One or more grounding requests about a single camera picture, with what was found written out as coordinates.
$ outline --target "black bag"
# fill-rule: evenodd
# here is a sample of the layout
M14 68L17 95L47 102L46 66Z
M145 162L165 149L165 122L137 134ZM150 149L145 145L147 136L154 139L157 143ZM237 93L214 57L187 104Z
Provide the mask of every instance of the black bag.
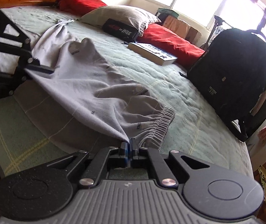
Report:
M138 29L111 18L104 23L102 30L128 43L135 42L139 35Z
M266 119L266 99L262 104L262 106L260 107L259 111L254 116L249 114L245 118L244 125L247 136L248 137L252 136L253 133L262 125L265 119Z
M257 30L227 29L187 73L230 131L247 139L244 118L266 89L266 42ZM238 120L241 132L232 121Z

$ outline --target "beige pillow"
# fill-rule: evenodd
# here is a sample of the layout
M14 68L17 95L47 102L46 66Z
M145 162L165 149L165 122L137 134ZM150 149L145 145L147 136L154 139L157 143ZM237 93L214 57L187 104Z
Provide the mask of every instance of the beige pillow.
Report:
M102 28L110 18L138 29L139 36L143 36L143 31L147 29L149 24L161 22L155 15L146 10L125 5L99 7L82 16L79 21Z

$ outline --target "book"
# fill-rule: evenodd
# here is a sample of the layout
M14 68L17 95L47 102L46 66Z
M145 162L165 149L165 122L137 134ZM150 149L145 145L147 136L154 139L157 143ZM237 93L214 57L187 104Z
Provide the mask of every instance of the book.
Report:
M128 49L161 66L170 65L177 59L174 55L152 44L129 43Z

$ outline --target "ribbed plastic surface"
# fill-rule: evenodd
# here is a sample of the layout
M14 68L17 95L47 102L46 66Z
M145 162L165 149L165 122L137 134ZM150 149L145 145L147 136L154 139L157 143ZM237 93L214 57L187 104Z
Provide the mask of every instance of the ribbed plastic surface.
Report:
M0 218L1 224L20 224ZM190 211L177 192L164 190L153 180L103 180L94 189L80 190L59 214L32 224L204 224L217 223ZM242 224L254 224L250 218Z

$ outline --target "backpack logo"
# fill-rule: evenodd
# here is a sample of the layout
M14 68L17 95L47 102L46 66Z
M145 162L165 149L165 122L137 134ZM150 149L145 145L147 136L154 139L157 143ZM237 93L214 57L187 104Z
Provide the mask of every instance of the backpack logo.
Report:
M215 95L217 92L214 90L214 88L209 87L209 93L210 93L211 95Z

